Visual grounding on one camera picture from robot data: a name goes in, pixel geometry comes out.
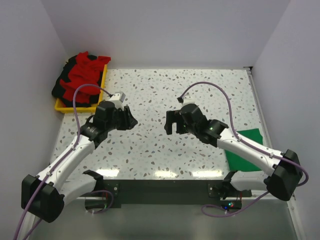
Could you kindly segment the red t-shirt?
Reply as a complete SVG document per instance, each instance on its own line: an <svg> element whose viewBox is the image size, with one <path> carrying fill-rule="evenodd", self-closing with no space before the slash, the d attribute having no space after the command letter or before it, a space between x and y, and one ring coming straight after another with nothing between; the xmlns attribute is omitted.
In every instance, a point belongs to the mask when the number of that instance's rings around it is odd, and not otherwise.
<svg viewBox="0 0 320 240"><path fill-rule="evenodd" d="M68 74L71 82L66 84L67 87L75 89L77 86L84 84L100 86L104 66L110 61L111 57L109 56L95 56L87 51L78 53L76 55L76 66Z"/></svg>

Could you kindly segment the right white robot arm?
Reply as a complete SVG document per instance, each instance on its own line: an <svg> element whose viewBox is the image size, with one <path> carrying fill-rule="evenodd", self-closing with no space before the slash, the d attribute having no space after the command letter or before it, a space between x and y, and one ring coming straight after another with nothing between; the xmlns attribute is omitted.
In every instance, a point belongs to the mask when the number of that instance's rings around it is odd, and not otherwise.
<svg viewBox="0 0 320 240"><path fill-rule="evenodd" d="M303 170L298 155L292 150L281 152L233 133L227 124L207 119L194 103L186 104L180 110L167 111L164 125L167 135L172 134L173 124L176 124L176 133L190 133L202 143L236 154L262 171L229 173L222 185L227 196L233 197L239 191L260 190L288 201L299 186Z"/></svg>

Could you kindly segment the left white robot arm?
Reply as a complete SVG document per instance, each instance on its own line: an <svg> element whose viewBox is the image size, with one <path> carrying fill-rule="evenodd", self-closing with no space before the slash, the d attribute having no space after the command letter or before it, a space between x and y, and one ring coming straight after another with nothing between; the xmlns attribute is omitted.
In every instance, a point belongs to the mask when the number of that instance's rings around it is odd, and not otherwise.
<svg viewBox="0 0 320 240"><path fill-rule="evenodd" d="M82 125L65 151L36 176L28 174L21 183L21 207L51 223L61 214L66 197L62 186L80 162L107 139L113 130L133 129L138 121L129 106L117 100L102 101Z"/></svg>

